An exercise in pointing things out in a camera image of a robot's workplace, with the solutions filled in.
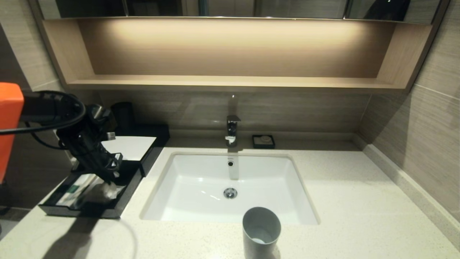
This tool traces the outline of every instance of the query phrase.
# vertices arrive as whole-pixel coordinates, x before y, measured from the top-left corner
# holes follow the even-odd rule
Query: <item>countertop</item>
[[[319,225],[283,224],[277,258],[460,258],[459,251],[363,152],[350,142],[337,143],[306,145],[307,150],[240,151],[290,156],[319,217]],[[35,207],[0,242],[0,258],[244,258],[241,224],[141,220],[174,153],[225,154],[227,149],[164,148],[119,220],[49,217]]]

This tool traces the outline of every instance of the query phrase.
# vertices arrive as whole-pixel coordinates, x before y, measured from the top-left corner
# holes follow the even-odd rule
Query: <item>sink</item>
[[[292,160],[262,156],[171,156],[141,218],[240,223],[258,206],[282,224],[318,224]]]

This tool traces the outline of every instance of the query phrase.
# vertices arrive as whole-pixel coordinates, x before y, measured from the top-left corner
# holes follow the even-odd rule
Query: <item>chrome faucet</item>
[[[236,115],[227,116],[227,136],[225,137],[228,147],[236,147],[236,125],[241,121]]]

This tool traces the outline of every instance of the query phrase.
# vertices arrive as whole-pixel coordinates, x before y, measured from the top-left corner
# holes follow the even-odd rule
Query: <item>gray cup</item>
[[[255,207],[243,217],[243,245],[246,259],[272,258],[281,233],[278,217],[269,209]]]

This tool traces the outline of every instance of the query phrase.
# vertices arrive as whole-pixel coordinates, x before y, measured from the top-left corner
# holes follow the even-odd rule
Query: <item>faucet handle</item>
[[[238,116],[236,116],[236,115],[228,115],[228,116],[227,116],[227,122],[228,122],[228,123],[231,123],[231,122],[239,122],[239,121],[241,121],[241,119],[238,118]]]

